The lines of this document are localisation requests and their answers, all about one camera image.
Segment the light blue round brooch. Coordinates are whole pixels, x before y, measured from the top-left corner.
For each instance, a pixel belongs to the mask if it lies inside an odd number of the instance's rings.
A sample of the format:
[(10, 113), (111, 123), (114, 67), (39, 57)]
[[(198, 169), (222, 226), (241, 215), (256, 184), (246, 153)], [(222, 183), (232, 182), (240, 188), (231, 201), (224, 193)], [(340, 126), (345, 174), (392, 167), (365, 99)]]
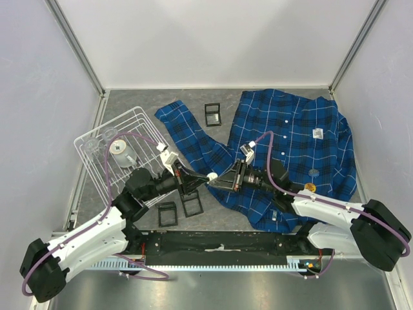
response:
[(210, 181), (213, 181), (216, 178), (218, 178), (218, 175), (215, 172), (210, 172), (207, 174), (207, 177), (208, 177), (208, 183), (209, 183)]

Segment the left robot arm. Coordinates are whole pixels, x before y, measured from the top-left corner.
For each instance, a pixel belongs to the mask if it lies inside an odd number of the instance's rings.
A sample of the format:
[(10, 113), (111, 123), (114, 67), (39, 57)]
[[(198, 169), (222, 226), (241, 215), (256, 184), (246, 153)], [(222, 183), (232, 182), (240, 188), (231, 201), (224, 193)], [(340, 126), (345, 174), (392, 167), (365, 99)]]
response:
[(110, 198), (108, 207), (97, 216), (60, 237), (47, 242), (38, 238), (28, 245), (19, 270), (22, 293), (40, 303), (49, 301), (81, 271), (103, 258), (138, 252), (142, 239), (134, 224), (147, 212), (147, 201), (175, 190), (191, 193), (216, 178), (215, 172), (199, 174), (180, 161), (157, 178), (145, 168), (133, 170), (122, 192)]

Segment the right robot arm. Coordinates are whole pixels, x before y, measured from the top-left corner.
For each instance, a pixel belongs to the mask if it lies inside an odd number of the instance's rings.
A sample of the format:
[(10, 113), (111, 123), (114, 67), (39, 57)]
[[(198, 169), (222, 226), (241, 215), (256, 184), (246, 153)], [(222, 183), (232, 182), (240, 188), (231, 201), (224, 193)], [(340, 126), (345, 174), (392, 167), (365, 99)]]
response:
[(211, 172), (207, 180), (212, 187), (226, 191), (244, 192), (250, 187), (271, 192), (281, 211), (317, 220), (295, 239), (303, 254), (317, 248), (354, 252), (382, 271), (392, 271), (401, 257), (410, 254), (411, 233), (384, 203), (350, 203), (311, 192), (291, 182), (278, 160), (268, 160), (263, 170), (237, 160), (228, 172), (221, 176)]

